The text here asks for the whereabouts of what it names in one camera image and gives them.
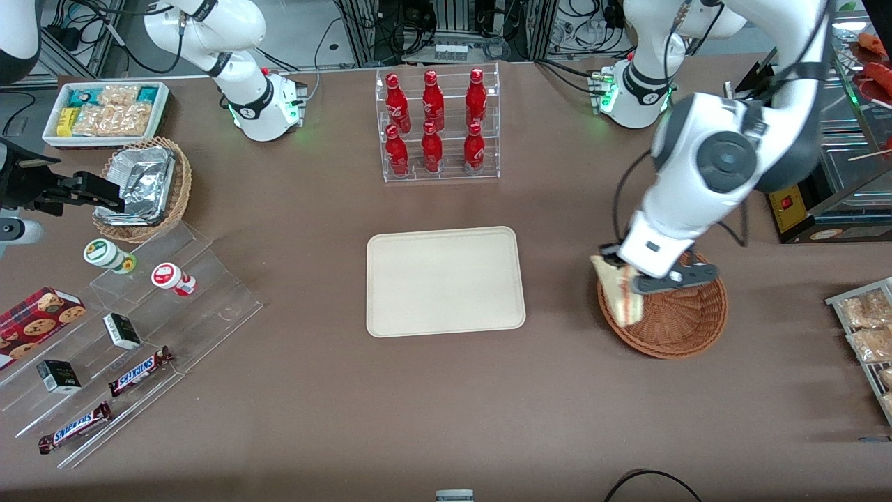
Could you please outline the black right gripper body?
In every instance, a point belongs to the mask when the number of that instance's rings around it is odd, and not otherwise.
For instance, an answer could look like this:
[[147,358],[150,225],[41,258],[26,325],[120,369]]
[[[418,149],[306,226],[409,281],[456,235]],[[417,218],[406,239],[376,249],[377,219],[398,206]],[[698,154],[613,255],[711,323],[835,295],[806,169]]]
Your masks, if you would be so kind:
[[43,199],[44,191],[56,188],[59,179],[49,166],[61,160],[39,155],[7,139],[1,139],[1,143],[3,209],[61,212],[61,202]]

